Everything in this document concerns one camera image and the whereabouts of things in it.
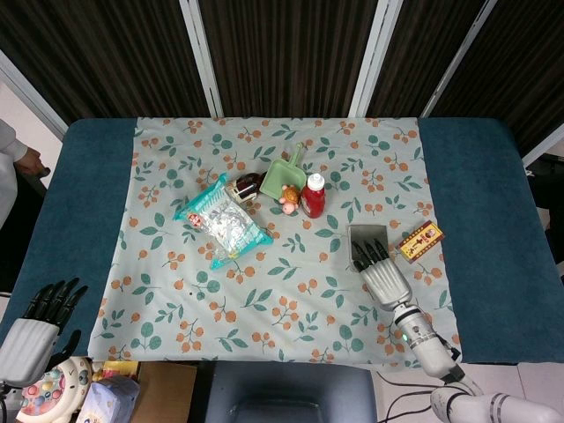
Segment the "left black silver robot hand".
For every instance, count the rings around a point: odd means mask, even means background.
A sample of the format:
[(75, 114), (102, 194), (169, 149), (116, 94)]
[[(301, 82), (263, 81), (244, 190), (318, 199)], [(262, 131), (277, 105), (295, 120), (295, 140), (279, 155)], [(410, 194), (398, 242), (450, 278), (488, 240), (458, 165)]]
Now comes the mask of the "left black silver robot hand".
[(81, 331), (74, 330), (60, 352), (55, 346), (78, 302), (88, 290), (78, 278), (48, 284), (30, 300), (1, 345), (1, 383), (25, 388), (75, 352)]

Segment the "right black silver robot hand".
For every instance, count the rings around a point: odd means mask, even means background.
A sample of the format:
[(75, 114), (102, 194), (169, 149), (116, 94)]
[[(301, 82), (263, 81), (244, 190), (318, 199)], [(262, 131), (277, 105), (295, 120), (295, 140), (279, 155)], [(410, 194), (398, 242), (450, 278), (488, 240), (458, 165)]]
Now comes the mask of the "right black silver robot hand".
[(407, 280), (377, 239), (362, 244), (352, 241), (352, 248), (356, 253), (353, 266), (382, 309), (394, 311), (412, 300)]

